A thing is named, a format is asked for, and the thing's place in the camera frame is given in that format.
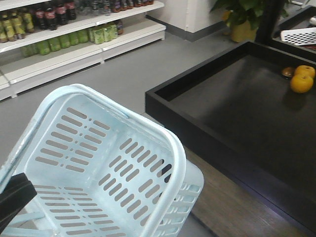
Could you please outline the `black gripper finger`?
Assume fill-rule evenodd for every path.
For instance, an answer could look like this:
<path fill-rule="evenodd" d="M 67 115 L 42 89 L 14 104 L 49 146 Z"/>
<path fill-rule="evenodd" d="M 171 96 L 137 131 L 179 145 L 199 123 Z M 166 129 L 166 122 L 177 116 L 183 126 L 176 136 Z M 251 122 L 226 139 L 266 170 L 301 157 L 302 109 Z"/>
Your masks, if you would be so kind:
<path fill-rule="evenodd" d="M 6 227 L 11 220 L 37 195 L 25 173 L 10 178 L 0 192 L 0 226 Z"/>

